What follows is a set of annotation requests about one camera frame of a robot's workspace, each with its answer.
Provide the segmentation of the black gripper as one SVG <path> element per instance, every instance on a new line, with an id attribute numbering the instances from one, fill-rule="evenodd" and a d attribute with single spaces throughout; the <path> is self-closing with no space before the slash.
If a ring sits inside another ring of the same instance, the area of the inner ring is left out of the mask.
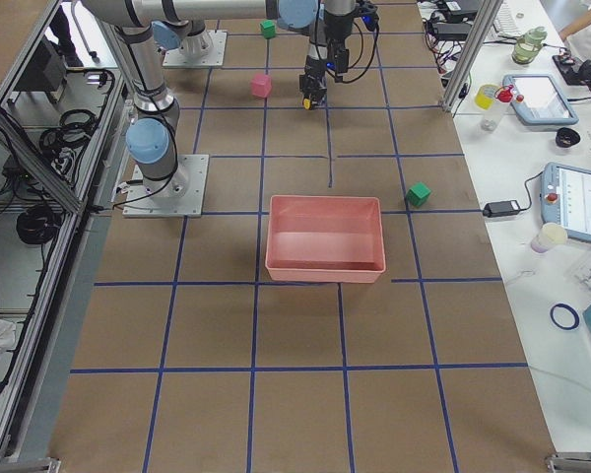
<path id="1" fill-rule="evenodd" d="M 331 75 L 341 83 L 348 72 L 350 50 L 345 46 L 332 46 L 329 54 L 326 47 L 311 46 L 308 50 L 304 72 L 299 75 L 299 90 L 304 101 L 323 101 L 327 87 L 325 76 Z"/>

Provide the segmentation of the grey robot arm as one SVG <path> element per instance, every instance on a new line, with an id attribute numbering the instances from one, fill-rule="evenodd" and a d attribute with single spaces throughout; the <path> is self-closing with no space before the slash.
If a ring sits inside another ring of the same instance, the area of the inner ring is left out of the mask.
<path id="1" fill-rule="evenodd" d="M 175 142 L 178 101 L 166 85 L 153 29 L 113 29 L 134 88 L 137 112 L 126 134 L 128 151 L 142 174 L 146 194 L 170 198 L 184 189 Z"/>
<path id="2" fill-rule="evenodd" d="M 355 1 L 85 1 L 97 20 L 113 27 L 118 51 L 134 87 L 134 103 L 155 113 L 176 103 L 167 88 L 162 63 L 156 53 L 152 23 L 173 25 L 204 20 L 282 20 L 289 29 L 309 28 L 310 76 L 320 81 L 329 64 L 344 75 L 349 66 L 346 39 L 358 14 Z"/>

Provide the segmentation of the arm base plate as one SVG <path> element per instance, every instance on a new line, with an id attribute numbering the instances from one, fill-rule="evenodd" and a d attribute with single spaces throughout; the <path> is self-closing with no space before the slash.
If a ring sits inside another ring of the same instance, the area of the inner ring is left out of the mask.
<path id="1" fill-rule="evenodd" d="M 225 60 L 228 32 L 204 30 L 190 35 L 177 49 L 164 55 L 163 67 L 168 69 L 205 69 L 222 67 Z"/>
<path id="2" fill-rule="evenodd" d="M 126 218 L 199 218 L 208 177 L 208 155 L 179 155 L 176 173 L 160 184 L 145 179 L 139 167 L 133 167 L 127 203 L 122 204 Z"/>

